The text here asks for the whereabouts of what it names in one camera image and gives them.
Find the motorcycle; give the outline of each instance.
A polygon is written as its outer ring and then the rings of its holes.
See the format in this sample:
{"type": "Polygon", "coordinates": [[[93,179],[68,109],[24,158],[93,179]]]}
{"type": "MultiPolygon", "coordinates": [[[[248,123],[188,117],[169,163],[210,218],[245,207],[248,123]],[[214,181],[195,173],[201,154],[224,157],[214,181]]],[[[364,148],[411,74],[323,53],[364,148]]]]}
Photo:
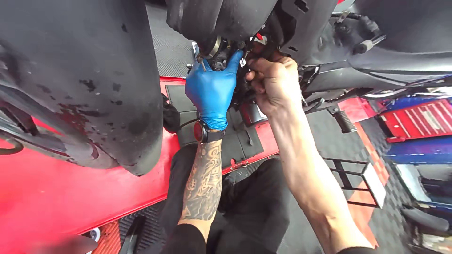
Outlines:
{"type": "MultiPolygon", "coordinates": [[[[260,57],[292,57],[307,113],[353,97],[431,96],[450,86],[452,2],[350,1],[167,0],[167,24],[195,41],[198,61],[214,70],[256,42],[264,45],[260,57]]],[[[78,165],[149,172],[160,156],[163,116],[144,3],[0,6],[1,134],[78,165]]],[[[247,71],[246,64],[238,71],[231,107],[253,125],[264,118],[247,71]]]]}

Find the motorcycle engine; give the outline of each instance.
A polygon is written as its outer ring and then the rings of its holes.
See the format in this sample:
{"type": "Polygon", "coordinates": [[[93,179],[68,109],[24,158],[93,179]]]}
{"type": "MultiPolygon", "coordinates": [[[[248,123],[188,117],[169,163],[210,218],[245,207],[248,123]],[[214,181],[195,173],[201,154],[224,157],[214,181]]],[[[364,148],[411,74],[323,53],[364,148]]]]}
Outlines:
{"type": "MultiPolygon", "coordinates": [[[[228,60],[237,50],[244,51],[244,58],[251,51],[254,37],[247,41],[231,41],[221,36],[199,43],[200,53],[197,61],[203,64],[206,59],[213,71],[226,69],[228,60]]],[[[245,74],[249,71],[246,61],[242,60],[237,70],[237,86],[232,95],[230,108],[240,111],[242,119],[247,127],[264,122],[267,117],[260,111],[255,102],[255,91],[249,81],[245,80],[245,74]]]]}

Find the metal frame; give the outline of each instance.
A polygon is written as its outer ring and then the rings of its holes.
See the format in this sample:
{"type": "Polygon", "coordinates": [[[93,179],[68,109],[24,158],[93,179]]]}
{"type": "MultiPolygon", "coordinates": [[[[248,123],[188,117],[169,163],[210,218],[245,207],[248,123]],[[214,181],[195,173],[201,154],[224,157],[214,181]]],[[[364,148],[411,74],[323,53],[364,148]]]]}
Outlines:
{"type": "Polygon", "coordinates": [[[323,159],[333,161],[336,169],[330,168],[330,170],[333,172],[338,172],[339,177],[341,178],[342,183],[344,184],[344,187],[341,187],[343,190],[369,192],[374,201],[374,204],[354,202],[354,201],[347,201],[347,203],[353,204],[353,205],[365,206],[365,207],[373,207],[373,208],[380,208],[380,209],[383,208],[384,198],[386,196],[386,190],[384,189],[383,184],[379,180],[377,173],[375,172],[375,169],[373,168],[373,166],[370,162],[363,162],[363,161],[356,161],[356,160],[332,159],[332,158],[323,158],[323,159]],[[361,164],[361,165],[364,165],[364,167],[361,170],[361,172],[347,171],[347,170],[344,170],[342,162],[361,164]],[[363,182],[365,183],[367,188],[354,188],[348,179],[348,176],[347,176],[348,174],[360,176],[363,179],[363,182]]]}

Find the blue nitrile glove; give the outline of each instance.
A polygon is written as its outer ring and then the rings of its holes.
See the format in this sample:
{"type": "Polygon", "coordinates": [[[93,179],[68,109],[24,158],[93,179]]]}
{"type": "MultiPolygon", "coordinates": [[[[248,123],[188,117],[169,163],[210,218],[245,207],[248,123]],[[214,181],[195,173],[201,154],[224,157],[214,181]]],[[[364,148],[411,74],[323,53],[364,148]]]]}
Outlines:
{"type": "Polygon", "coordinates": [[[243,51],[237,51],[231,57],[226,69],[213,71],[206,60],[204,71],[200,64],[191,70],[185,83],[185,94],[199,111],[199,118],[211,130],[226,129],[226,112],[229,108],[237,83],[237,69],[243,51]]]}

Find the floor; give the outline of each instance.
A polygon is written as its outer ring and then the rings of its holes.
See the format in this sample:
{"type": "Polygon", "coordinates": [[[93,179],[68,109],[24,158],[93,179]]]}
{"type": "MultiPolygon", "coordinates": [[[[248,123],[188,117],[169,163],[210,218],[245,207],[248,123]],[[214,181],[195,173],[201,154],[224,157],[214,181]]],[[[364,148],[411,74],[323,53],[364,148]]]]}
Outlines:
{"type": "MultiPolygon", "coordinates": [[[[170,30],[166,25],[165,9],[149,5],[147,6],[147,10],[160,75],[186,75],[186,64],[193,62],[190,41],[170,30]]],[[[309,114],[308,119],[317,148],[323,157],[376,163],[373,161],[375,155],[370,155],[360,135],[356,132],[342,134],[336,121],[326,111],[309,114]]],[[[389,145],[385,141],[385,134],[373,118],[360,123],[375,148],[377,155],[382,158],[383,154],[389,149],[389,145]]],[[[402,204],[410,202],[410,198],[401,185],[392,165],[384,160],[383,164],[389,174],[389,179],[385,186],[387,191],[385,205],[383,209],[375,209],[373,211],[368,226],[375,237],[379,246],[378,248],[381,249],[381,253],[408,254],[410,251],[405,247],[404,243],[409,237],[407,235],[409,228],[400,214],[399,209],[402,204]]],[[[257,165],[250,165],[246,169],[233,172],[233,174],[237,178],[244,178],[254,170],[251,167],[256,168],[257,165]]],[[[165,234],[158,224],[159,210],[163,205],[164,201],[120,219],[119,232],[121,241],[123,241],[134,217],[145,215],[147,217],[145,233],[141,238],[137,251],[140,253],[143,249],[154,246],[155,249],[152,253],[157,253],[158,249],[165,242],[165,234]]],[[[295,199],[291,200],[290,208],[291,223],[279,247],[278,253],[322,253],[318,240],[295,199]]]]}

